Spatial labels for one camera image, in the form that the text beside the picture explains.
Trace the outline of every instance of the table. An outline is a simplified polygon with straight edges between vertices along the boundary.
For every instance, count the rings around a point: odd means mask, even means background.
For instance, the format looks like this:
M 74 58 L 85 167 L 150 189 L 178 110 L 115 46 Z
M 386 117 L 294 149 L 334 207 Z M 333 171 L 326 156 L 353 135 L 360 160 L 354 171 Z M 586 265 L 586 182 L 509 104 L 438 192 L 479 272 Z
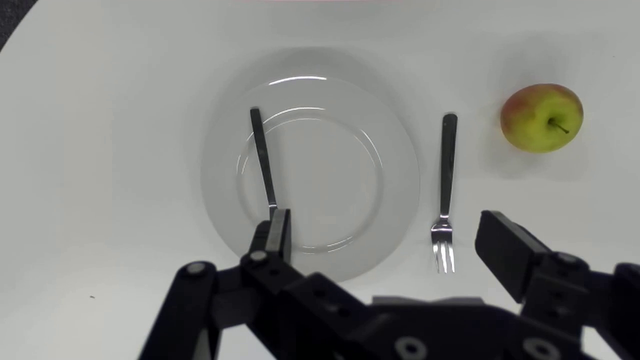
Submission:
M 0 347 L 5 357 L 136 357 L 178 270 L 238 262 L 210 224 L 201 146 L 234 69 L 279 47 L 366 58 L 402 99 L 421 154 L 415 225 L 381 265 L 345 281 L 364 300 L 483 296 L 517 310 L 475 255 L 480 210 L 512 215 L 592 267 L 640 262 L 637 165 L 640 4 L 48 0 L 0 55 Z M 570 86 L 582 133 L 512 149 L 497 116 L 514 90 Z M 459 272 L 436 273 L 438 127 L 461 116 Z M 222 357 L 268 357 L 242 330 Z M 594 335 L 586 347 L 613 353 Z

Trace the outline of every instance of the screw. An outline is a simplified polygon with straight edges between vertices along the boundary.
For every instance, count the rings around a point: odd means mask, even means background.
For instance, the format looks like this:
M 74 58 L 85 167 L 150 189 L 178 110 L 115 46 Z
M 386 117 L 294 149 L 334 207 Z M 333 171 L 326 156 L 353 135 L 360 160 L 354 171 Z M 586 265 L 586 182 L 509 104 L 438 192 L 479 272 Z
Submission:
M 397 339 L 397 352 L 402 360 L 426 360 L 429 350 L 424 342 L 412 335 L 402 335 Z
M 252 262 L 265 262 L 267 259 L 267 251 L 257 249 L 249 255 Z
M 186 272 L 189 272 L 191 275 L 199 275 L 199 273 L 204 272 L 204 267 L 207 267 L 204 262 L 192 262 L 192 263 L 186 265 Z
M 522 342 L 522 347 L 535 360 L 563 360 L 561 350 L 553 342 L 543 338 L 526 338 Z

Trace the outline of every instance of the apple stem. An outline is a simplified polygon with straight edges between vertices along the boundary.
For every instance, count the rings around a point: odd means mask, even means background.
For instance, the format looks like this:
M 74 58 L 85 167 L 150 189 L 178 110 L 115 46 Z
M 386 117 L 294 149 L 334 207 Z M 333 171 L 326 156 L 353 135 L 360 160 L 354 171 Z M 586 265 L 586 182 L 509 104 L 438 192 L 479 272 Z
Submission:
M 551 126 L 556 126 L 556 127 L 561 127 L 565 133 L 569 133 L 569 129 L 563 127 L 563 126 L 556 121 L 556 117 L 548 120 L 548 124 L 551 124 Z

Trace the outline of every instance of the fork handle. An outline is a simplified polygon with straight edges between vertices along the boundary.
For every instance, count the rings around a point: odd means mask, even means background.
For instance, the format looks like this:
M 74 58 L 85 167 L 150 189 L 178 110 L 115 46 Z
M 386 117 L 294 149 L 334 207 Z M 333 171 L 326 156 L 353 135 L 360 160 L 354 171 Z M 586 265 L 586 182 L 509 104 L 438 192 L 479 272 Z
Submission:
M 456 129 L 459 129 L 459 116 L 446 113 L 442 117 L 442 147 L 440 147 L 440 214 L 446 214 L 446 215 L 452 201 Z

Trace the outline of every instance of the fork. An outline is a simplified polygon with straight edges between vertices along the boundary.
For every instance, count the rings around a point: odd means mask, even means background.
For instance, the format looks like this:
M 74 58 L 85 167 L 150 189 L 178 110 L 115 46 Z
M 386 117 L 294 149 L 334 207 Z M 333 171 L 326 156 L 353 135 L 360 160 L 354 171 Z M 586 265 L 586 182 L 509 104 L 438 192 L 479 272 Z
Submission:
M 455 228 L 451 222 L 451 199 L 455 182 L 456 158 L 456 127 L 459 116 L 446 113 L 442 117 L 442 143 L 440 143 L 440 214 L 432 224 L 432 247 L 440 272 L 456 272 L 455 255 Z

